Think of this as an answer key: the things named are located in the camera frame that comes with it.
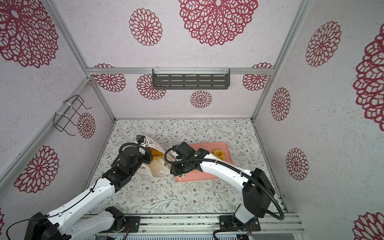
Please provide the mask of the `yellow fake bread roll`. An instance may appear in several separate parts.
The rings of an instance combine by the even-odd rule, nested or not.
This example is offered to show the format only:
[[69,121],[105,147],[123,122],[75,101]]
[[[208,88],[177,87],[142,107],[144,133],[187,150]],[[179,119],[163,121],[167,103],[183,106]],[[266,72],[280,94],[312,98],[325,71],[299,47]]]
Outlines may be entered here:
[[164,154],[157,149],[150,148],[150,150],[154,158],[160,158],[164,156]]

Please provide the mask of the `orange bundt fake bread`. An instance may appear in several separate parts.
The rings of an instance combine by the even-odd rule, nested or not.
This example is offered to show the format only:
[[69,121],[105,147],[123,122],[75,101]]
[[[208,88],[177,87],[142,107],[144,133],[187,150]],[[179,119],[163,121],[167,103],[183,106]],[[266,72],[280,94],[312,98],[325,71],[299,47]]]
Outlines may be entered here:
[[214,150],[212,151],[212,154],[213,154],[216,158],[218,158],[218,159],[220,159],[220,160],[222,160],[222,161],[225,160],[226,153],[225,153],[222,149],[214,149]]

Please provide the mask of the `white floral paper bag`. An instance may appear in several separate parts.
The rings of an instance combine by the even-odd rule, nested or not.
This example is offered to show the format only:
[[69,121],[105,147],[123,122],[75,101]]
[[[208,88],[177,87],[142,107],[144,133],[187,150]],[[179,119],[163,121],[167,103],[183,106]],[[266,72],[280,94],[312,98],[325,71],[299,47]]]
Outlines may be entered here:
[[[162,146],[160,146],[155,140],[150,137],[147,137],[147,144],[143,147],[150,150],[150,148],[157,149],[163,154],[166,152]],[[151,175],[154,178],[166,178],[171,181],[171,167],[165,162],[164,157],[154,158],[150,164],[142,164],[140,171],[146,175]]]

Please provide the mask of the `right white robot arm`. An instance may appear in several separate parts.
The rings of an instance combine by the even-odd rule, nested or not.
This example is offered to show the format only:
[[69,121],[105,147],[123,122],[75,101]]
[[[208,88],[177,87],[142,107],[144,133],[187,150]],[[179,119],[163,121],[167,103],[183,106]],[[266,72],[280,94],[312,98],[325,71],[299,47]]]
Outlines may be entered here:
[[164,159],[175,177],[197,170],[220,178],[242,194],[243,202],[227,223],[228,226],[233,225],[233,229],[248,226],[265,215],[278,220],[284,218],[283,210],[275,199],[274,187],[265,172],[258,168],[251,171],[233,166],[205,149],[194,150],[185,142],[166,150]]

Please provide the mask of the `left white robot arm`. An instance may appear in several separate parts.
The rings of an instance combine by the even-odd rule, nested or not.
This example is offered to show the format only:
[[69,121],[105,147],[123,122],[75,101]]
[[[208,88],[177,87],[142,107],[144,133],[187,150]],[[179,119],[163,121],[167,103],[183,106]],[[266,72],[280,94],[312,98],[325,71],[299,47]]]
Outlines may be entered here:
[[123,144],[112,167],[89,189],[71,201],[47,214],[41,212],[28,220],[26,240],[83,240],[99,232],[122,232],[128,225],[124,214],[108,207],[100,214],[81,220],[99,202],[117,193],[127,185],[142,166],[153,161],[148,144]]

